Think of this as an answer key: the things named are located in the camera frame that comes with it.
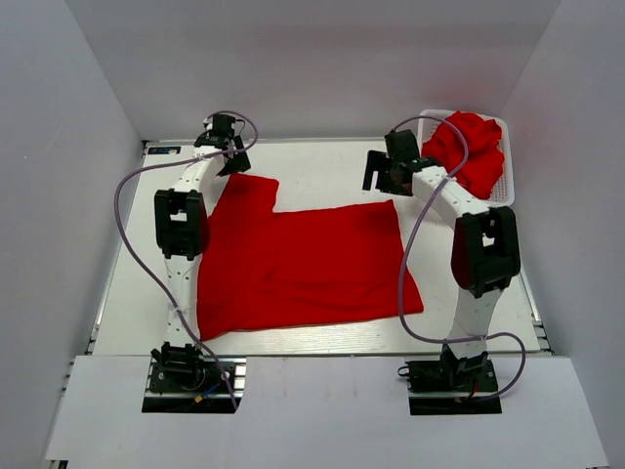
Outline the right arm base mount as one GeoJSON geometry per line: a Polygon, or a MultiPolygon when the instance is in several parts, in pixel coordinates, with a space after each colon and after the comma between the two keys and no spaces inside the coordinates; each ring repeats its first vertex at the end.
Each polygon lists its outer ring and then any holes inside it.
{"type": "Polygon", "coordinates": [[[451,380],[438,360],[410,361],[397,369],[407,381],[411,416],[494,415],[502,413],[492,360],[479,371],[463,373],[451,380]]]}

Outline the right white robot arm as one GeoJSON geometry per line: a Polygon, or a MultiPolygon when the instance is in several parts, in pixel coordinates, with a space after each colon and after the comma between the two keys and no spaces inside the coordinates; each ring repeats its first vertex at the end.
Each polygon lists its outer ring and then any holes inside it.
{"type": "Polygon", "coordinates": [[[478,199],[435,158],[421,156],[412,131],[391,131],[385,145],[384,151],[367,154],[362,188],[426,202],[406,246],[412,246],[429,210],[453,230],[450,267],[458,299],[449,333],[438,341],[437,374],[448,387],[461,390],[486,365],[495,306],[521,269],[516,216],[508,206],[492,207],[478,199]]]}

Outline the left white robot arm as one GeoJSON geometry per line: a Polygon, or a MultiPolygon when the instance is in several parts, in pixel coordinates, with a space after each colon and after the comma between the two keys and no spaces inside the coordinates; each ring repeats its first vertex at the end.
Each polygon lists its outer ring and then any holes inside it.
{"type": "Polygon", "coordinates": [[[211,359],[200,341],[197,321],[198,273],[209,243],[206,197],[214,179],[250,169],[235,125],[246,118],[234,111],[204,119],[204,131],[192,146],[192,159],[175,183],[154,195],[156,243],[164,257],[166,295],[170,300],[165,341],[211,359]]]}

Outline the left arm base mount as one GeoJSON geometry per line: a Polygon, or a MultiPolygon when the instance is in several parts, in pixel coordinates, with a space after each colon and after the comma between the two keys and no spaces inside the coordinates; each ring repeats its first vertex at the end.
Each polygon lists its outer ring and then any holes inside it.
{"type": "Polygon", "coordinates": [[[162,365],[152,360],[142,403],[145,414],[234,414],[228,386],[239,405],[244,392],[245,359],[222,362],[204,360],[192,369],[181,362],[162,365]]]}

